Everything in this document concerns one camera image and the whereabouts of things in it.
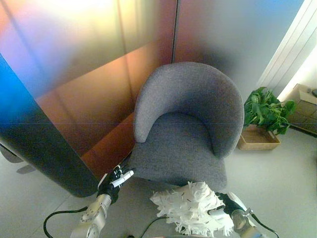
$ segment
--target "frosted glass panel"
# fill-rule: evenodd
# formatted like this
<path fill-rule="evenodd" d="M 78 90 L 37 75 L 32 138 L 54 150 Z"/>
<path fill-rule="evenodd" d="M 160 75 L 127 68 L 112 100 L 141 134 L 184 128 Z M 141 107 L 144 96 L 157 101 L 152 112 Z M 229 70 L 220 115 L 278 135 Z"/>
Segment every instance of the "frosted glass panel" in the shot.
<path fill-rule="evenodd" d="M 0 54 L 98 176 L 133 146 L 134 104 L 171 61 L 175 11 L 176 0 L 0 1 Z"/>
<path fill-rule="evenodd" d="M 218 68 L 246 99 L 302 2 L 180 0 L 175 61 Z"/>

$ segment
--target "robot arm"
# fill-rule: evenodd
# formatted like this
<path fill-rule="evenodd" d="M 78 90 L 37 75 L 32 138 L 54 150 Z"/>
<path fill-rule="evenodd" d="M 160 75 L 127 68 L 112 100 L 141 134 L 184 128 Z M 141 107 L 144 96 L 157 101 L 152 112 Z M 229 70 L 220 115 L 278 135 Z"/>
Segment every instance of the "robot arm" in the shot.
<path fill-rule="evenodd" d="M 73 230 L 71 238 L 98 238 L 106 224 L 107 211 L 118 199 L 120 186 L 133 176 L 130 170 L 122 174 L 121 166 L 117 166 L 110 174 L 105 174 L 98 185 L 95 202 L 89 205 L 80 219 L 79 225 Z"/>
<path fill-rule="evenodd" d="M 262 224 L 253 211 L 250 208 L 247 209 L 242 201 L 234 193 L 216 193 L 216 195 L 222 199 L 223 203 L 225 204 L 223 211 L 224 213 L 229 214 L 233 221 L 233 229 L 239 234 L 241 238 L 260 238 L 263 236 L 262 233 L 255 227 L 255 225 L 249 220 L 249 215 L 251 215 L 261 226 L 275 233 L 277 238 L 279 238 L 276 231 Z"/>

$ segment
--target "upholstered fabric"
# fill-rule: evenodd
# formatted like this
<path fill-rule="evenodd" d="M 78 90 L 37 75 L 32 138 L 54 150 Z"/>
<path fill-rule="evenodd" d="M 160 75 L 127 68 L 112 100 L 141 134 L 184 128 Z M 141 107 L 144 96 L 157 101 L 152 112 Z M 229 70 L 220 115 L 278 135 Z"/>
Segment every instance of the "upholstered fabric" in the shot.
<path fill-rule="evenodd" d="M 237 88 L 216 68 L 194 62 L 159 67 L 136 103 L 129 166 L 141 178 L 179 186 L 205 181 L 220 190 L 223 158 L 235 148 L 243 119 Z"/>
<path fill-rule="evenodd" d="M 216 68 L 194 62 L 167 64 L 152 73 L 135 107 L 135 139 L 145 142 L 163 114 L 181 112 L 205 123 L 214 154 L 224 158 L 243 126 L 243 102 L 233 82 Z"/>
<path fill-rule="evenodd" d="M 224 162 L 212 153 L 207 128 L 186 114 L 159 117 L 147 141 L 135 145 L 129 167 L 137 177 L 178 186 L 205 181 L 218 191 L 226 184 Z"/>

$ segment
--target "white wall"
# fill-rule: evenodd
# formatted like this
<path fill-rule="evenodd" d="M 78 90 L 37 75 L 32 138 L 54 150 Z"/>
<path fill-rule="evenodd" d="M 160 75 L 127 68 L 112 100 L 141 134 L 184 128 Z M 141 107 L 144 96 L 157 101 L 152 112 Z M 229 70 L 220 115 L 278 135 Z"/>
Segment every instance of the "white wall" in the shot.
<path fill-rule="evenodd" d="M 284 101 L 296 84 L 303 84 L 312 89 L 317 88 L 317 44 L 313 51 L 306 58 L 304 63 L 295 73 L 291 81 L 278 96 L 279 100 Z"/>

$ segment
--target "wooden tray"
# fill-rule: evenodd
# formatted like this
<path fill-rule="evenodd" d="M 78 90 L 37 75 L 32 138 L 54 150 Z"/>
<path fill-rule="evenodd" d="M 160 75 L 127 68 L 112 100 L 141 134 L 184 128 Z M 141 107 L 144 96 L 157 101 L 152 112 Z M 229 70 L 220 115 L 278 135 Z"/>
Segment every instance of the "wooden tray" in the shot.
<path fill-rule="evenodd" d="M 272 150 L 281 142 L 271 131 L 250 125 L 242 131 L 238 141 L 240 150 Z"/>

